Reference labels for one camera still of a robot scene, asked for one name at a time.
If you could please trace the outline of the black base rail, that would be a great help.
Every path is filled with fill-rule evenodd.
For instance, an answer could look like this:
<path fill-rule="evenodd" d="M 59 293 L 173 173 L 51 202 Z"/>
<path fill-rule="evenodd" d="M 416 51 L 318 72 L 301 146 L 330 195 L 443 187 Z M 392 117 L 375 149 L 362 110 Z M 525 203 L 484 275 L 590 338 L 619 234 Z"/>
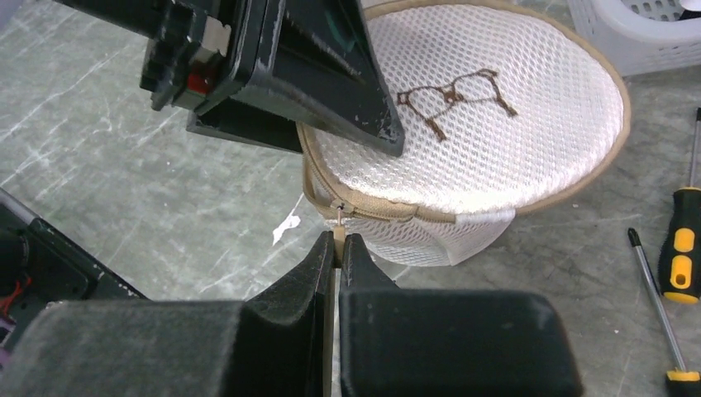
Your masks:
<path fill-rule="evenodd" d="M 72 300 L 145 296 L 81 246 L 1 191 L 1 358 L 32 320 Z"/>

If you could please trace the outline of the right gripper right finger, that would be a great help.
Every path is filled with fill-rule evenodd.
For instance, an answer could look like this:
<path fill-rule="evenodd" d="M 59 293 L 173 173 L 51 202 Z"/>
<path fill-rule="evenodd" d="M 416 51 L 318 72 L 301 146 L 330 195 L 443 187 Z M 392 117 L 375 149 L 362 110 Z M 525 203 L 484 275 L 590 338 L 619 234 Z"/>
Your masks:
<path fill-rule="evenodd" d="M 403 289 L 346 238 L 340 381 L 345 396 L 581 396 L 551 303 L 517 290 Z"/>

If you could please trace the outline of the long yellow black screwdriver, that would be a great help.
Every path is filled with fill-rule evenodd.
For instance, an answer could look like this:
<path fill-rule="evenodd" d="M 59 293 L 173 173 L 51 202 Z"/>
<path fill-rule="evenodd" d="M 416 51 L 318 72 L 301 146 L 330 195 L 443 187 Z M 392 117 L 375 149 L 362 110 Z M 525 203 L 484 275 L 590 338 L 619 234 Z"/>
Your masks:
<path fill-rule="evenodd" d="M 671 397 L 700 396 L 700 372 L 689 370 L 684 362 L 680 345 L 677 342 L 672 324 L 660 299 L 659 287 L 654 280 L 649 261 L 647 260 L 646 253 L 635 228 L 629 227 L 627 229 L 627 238 L 635 252 L 646 292 L 656 312 L 667 348 L 674 364 L 673 369 L 665 373 L 666 393 Z"/>

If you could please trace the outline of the white mesh laundry bag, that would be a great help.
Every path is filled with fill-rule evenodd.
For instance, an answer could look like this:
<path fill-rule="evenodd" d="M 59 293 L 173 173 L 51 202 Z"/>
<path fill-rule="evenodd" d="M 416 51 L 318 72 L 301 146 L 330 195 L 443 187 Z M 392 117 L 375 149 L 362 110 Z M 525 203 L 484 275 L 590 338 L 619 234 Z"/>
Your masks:
<path fill-rule="evenodd" d="M 307 200 L 385 260 L 467 260 L 518 214 L 591 183 L 629 135 L 619 73 L 550 17 L 505 1 L 392 1 L 365 18 L 403 153 L 304 124 L 298 136 Z"/>

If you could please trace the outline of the white plastic basket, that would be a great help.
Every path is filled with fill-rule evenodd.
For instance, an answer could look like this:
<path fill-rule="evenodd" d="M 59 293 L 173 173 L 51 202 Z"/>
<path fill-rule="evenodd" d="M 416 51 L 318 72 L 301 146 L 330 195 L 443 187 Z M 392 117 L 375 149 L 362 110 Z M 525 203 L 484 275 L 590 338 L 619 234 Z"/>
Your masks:
<path fill-rule="evenodd" d="M 568 0 L 575 31 L 624 76 L 700 65 L 699 1 Z"/>

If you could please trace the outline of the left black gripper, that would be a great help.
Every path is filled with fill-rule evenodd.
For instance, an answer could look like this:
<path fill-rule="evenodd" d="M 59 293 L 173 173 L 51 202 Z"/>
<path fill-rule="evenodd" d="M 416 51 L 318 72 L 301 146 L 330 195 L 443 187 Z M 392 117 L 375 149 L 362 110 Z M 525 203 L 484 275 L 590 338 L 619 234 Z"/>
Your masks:
<path fill-rule="evenodd" d="M 156 111 L 192 111 L 188 132 L 301 153 L 301 122 L 387 155 L 403 153 L 405 131 L 358 1 L 65 6 L 147 38 L 140 86 Z"/>

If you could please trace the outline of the black yellow short screwdriver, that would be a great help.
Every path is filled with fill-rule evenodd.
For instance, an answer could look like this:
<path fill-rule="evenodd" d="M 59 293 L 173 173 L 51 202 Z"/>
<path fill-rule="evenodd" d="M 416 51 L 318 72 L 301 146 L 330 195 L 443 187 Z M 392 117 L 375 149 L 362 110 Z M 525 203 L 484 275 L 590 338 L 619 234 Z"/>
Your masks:
<path fill-rule="evenodd" d="M 700 111 L 696 111 L 688 183 L 673 193 L 673 211 L 657 263 L 661 294 L 681 304 L 700 301 Z"/>

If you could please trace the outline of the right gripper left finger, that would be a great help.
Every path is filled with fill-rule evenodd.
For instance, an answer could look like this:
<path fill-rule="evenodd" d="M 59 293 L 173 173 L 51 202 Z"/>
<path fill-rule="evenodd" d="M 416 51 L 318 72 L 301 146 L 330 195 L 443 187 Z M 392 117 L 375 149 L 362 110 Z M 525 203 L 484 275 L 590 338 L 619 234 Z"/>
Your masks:
<path fill-rule="evenodd" d="M 56 304 L 25 331 L 4 396 L 327 396 L 335 242 L 248 301 Z"/>

